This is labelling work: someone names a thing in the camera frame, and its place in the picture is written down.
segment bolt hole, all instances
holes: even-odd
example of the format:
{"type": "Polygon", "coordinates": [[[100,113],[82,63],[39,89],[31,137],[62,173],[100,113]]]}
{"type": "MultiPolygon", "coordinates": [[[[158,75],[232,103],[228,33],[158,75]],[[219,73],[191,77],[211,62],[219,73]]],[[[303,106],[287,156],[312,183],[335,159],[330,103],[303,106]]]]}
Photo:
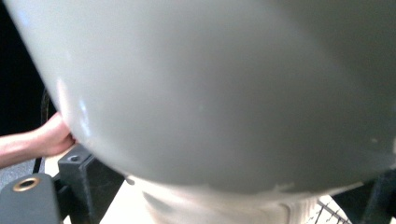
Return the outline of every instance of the bolt hole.
{"type": "Polygon", "coordinates": [[[67,158],[69,161],[79,161],[79,156],[71,156],[67,158]]]}
{"type": "Polygon", "coordinates": [[[28,189],[32,189],[35,186],[37,186],[39,182],[40,179],[37,177],[27,178],[18,182],[18,184],[14,185],[13,190],[17,192],[26,191],[28,189]]]}
{"type": "Polygon", "coordinates": [[[27,181],[24,181],[24,182],[20,183],[20,187],[21,188],[27,188],[27,187],[33,185],[34,183],[35,183],[34,180],[27,180],[27,181]]]}

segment wire rack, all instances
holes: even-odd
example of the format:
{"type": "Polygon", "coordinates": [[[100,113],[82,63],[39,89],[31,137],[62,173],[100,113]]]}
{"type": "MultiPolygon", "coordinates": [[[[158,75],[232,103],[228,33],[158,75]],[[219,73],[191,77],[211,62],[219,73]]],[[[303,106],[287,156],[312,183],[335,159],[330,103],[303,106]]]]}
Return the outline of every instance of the wire rack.
{"type": "Polygon", "coordinates": [[[352,224],[352,222],[332,197],[325,195],[319,198],[312,216],[305,224],[352,224]]]}

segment dark background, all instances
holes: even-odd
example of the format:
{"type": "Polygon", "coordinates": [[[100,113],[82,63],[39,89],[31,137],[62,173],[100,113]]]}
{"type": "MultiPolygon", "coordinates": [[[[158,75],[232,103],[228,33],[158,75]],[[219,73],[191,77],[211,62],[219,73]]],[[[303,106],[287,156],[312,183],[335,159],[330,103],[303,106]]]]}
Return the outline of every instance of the dark background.
{"type": "Polygon", "coordinates": [[[21,38],[0,3],[0,135],[40,126],[44,90],[21,38]]]}

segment black object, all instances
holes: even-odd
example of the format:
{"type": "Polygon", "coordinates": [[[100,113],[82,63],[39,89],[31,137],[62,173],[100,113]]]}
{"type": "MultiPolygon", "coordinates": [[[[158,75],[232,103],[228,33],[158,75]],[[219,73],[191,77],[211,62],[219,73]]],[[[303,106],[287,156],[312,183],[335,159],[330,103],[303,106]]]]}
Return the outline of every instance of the black object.
{"type": "Polygon", "coordinates": [[[59,174],[28,175],[0,194],[0,223],[96,224],[106,213],[124,177],[103,165],[82,145],[58,161],[59,174]]]}
{"type": "Polygon", "coordinates": [[[9,183],[0,194],[0,223],[59,224],[55,195],[49,175],[28,175],[9,183]]]}
{"type": "Polygon", "coordinates": [[[396,217],[396,171],[332,196],[353,224],[389,224],[396,217]]]}

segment human hand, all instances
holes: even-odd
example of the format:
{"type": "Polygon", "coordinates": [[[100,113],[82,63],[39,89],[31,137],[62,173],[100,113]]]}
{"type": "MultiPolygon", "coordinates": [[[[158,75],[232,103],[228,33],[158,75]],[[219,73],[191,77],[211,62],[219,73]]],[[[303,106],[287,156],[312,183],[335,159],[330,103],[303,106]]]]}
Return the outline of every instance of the human hand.
{"type": "Polygon", "coordinates": [[[39,157],[58,155],[76,143],[59,112],[43,126],[34,130],[33,136],[39,157]]]}
{"type": "Polygon", "coordinates": [[[75,144],[61,114],[56,113],[40,128],[0,137],[0,168],[38,157],[60,154],[75,144]]]}

